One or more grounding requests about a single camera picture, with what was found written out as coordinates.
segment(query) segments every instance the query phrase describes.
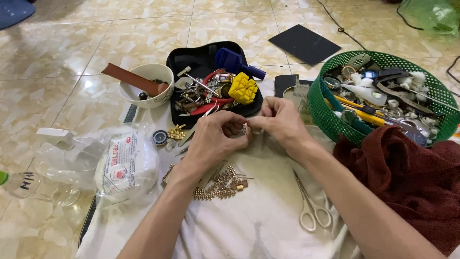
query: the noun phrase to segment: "black tool case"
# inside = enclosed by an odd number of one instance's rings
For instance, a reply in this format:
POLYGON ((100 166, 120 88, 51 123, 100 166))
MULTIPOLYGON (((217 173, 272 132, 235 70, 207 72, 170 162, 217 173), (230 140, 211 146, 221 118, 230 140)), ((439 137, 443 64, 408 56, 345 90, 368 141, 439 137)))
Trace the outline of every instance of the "black tool case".
MULTIPOLYGON (((184 70, 184 68, 187 66, 192 69, 190 72, 188 72, 189 75, 194 78, 205 78, 220 68, 215 66, 214 58, 217 51, 223 47, 240 54, 242 56, 242 63, 247 65, 243 49, 241 49, 238 44, 232 41, 221 41, 195 48, 176 48, 171 51, 171 53, 169 53, 169 56, 166 60, 166 66, 172 70, 175 82, 177 82, 179 79, 177 74, 184 70)), ((180 98, 180 93, 177 93, 179 90, 180 89, 178 88, 174 88, 174 93, 170 100, 172 122, 178 125, 185 124, 186 126, 184 129, 191 129, 203 114, 193 116, 179 116, 181 111, 177 111, 174 108, 175 101, 180 98)), ((247 105, 238 105, 227 110, 248 117, 256 114, 260 110, 263 99, 264 98, 258 89, 256 97, 252 103, 247 105)))

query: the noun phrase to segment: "white scissors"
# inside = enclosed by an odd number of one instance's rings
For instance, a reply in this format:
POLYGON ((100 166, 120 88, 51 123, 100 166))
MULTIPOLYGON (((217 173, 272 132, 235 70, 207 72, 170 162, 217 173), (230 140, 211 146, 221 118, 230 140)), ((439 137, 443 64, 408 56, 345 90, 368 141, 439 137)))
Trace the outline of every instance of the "white scissors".
POLYGON ((304 209, 300 213, 300 225, 302 225, 302 227, 305 230, 307 230, 308 232, 315 232, 315 230, 316 230, 316 221, 318 221, 319 225, 322 226, 323 228, 328 228, 332 223, 331 214, 325 208, 323 208, 321 206, 318 206, 316 203, 314 203, 310 199, 310 197, 307 194, 307 191, 305 191, 304 185, 300 181, 299 176, 297 175, 297 173, 294 170, 293 170, 293 172, 294 172, 294 175, 295 175, 295 179, 297 180, 297 184, 299 185, 299 189, 300 189, 300 192, 302 194, 302 198, 304 199, 304 209), (314 214, 311 213, 310 206, 313 208, 313 211, 315 212, 314 214), (327 215, 328 222, 326 224, 321 222, 321 220, 319 219, 318 211, 323 211, 327 215), (307 227, 305 225, 305 223, 304 223, 304 216, 305 215, 308 215, 311 218, 311 221, 313 222, 313 227, 312 228, 309 228, 309 227, 307 227))
MULTIPOLYGON (((213 106, 211 109, 209 109, 205 114, 203 114, 202 117, 208 116, 208 115, 211 113, 211 111, 214 110, 214 108, 216 107, 216 105, 217 105, 217 109, 216 109, 216 111, 217 111, 217 110, 219 109, 220 103, 217 104, 217 102, 216 102, 216 103, 214 104, 214 106, 213 106)), ((193 133, 195 133, 195 126, 196 126, 196 124, 192 127, 191 130, 189 130, 189 132, 187 133, 187 135, 185 135, 185 137, 179 142, 179 144, 177 144, 178 147, 183 146, 183 145, 187 142, 187 140, 189 140, 189 139, 192 137, 193 133)))

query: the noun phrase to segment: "dark red towel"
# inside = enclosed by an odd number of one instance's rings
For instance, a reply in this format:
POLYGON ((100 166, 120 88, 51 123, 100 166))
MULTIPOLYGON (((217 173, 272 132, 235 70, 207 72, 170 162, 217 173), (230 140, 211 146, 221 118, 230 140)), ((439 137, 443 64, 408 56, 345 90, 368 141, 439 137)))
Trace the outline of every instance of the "dark red towel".
POLYGON ((342 138, 333 155, 445 256, 460 244, 459 144, 423 148, 398 126, 384 126, 361 149, 342 138))

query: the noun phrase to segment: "hand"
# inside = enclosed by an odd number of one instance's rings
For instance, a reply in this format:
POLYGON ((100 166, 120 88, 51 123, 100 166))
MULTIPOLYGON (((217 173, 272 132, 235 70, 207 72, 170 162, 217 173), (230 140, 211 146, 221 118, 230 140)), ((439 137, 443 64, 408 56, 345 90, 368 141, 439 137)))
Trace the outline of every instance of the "hand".
POLYGON ((201 117, 183 161, 199 164, 204 174, 233 151, 247 146, 247 135, 230 138, 238 135, 246 122, 243 116, 225 110, 201 117))
POLYGON ((293 159, 300 161, 304 148, 315 143, 305 129, 300 114, 290 100, 268 96, 264 99, 260 112, 249 120, 254 131, 268 131, 293 159))

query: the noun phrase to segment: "green plastic basket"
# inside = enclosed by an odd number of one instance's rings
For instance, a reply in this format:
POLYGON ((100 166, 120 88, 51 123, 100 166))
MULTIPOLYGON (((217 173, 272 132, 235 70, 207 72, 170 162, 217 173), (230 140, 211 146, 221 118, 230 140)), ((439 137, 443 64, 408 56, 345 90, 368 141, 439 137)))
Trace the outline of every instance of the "green plastic basket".
MULTIPOLYGON (((458 108, 457 103, 452 94, 436 77, 428 73, 421 67, 411 63, 405 59, 373 51, 348 51, 333 56, 321 68, 321 71, 313 82, 310 90, 308 91, 307 99, 313 121, 318 127, 334 142, 339 141, 339 135, 342 134, 358 146, 361 146, 362 140, 366 137, 363 133, 355 130, 350 125, 342 121, 335 113, 329 108, 324 101, 322 91, 329 91, 327 85, 321 80, 324 73, 338 65, 346 65, 348 61, 356 55, 366 53, 373 61, 380 67, 400 67, 407 71, 421 71, 426 74, 425 86, 430 88, 428 96, 447 103, 455 108, 458 108)), ((441 114, 439 122, 439 133, 434 141, 442 141, 450 138, 460 123, 460 112, 446 107, 437 102, 431 102, 428 106, 436 114, 441 114)))

